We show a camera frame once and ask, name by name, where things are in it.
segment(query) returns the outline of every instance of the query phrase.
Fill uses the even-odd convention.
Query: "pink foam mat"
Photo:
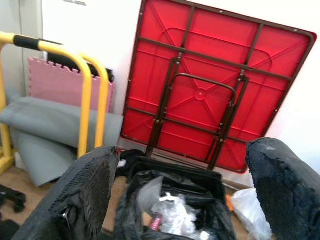
[[[61,104],[81,106],[83,78],[78,70],[30,57],[29,96]],[[100,77],[92,76],[91,109],[98,109]],[[115,83],[109,82],[106,112],[112,111]]]

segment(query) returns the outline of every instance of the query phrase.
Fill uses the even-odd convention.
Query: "trash bin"
[[[210,237],[205,240],[235,240],[231,214],[225,200],[225,189],[219,173],[152,160],[143,152],[130,150],[121,154],[126,165],[118,176],[126,176],[128,186],[122,196],[115,222],[115,240],[188,240],[185,236],[153,231],[143,224],[138,197],[152,180],[162,177],[160,196],[166,193],[183,196],[188,206],[197,211],[194,222],[198,231]]]

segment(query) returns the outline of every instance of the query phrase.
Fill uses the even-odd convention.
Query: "yellow railing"
[[[1,51],[6,44],[12,44],[18,47],[33,49],[53,54],[58,54],[71,59],[79,67],[82,77],[82,99],[81,99],[81,116],[80,116],[80,129],[79,129],[79,142],[78,142],[78,157],[86,154],[88,144],[88,130],[89,130],[89,118],[90,118],[90,102],[92,92],[92,75],[88,64],[97,69],[100,76],[100,92],[99,103],[97,113],[97,123],[95,132],[95,147],[100,147],[103,144],[104,128],[105,128],[105,116],[107,108],[108,87],[109,78],[108,73],[104,66],[96,59],[89,57],[85,54],[78,54],[70,52],[65,49],[63,45],[48,42],[41,39],[31,38],[22,35],[16,35],[14,33],[0,32],[0,113],[6,107],[6,91],[5,81],[3,77],[3,69],[1,63]],[[13,152],[10,140],[9,127],[5,124],[0,124],[2,151],[3,157],[0,158],[0,174],[3,173],[8,167],[13,164]]]

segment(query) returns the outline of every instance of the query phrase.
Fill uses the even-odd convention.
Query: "white plastic bag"
[[[230,201],[235,214],[249,231],[250,239],[272,239],[270,224],[260,206],[255,188],[237,191]]]
[[[193,240],[216,240],[213,234],[204,230],[196,230],[195,221],[200,212],[186,204],[183,195],[161,197],[160,202],[152,207],[153,213],[161,214],[161,232],[184,236]]]

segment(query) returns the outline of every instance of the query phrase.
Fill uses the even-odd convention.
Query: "red folding table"
[[[143,0],[122,136],[243,173],[316,35],[183,0]]]

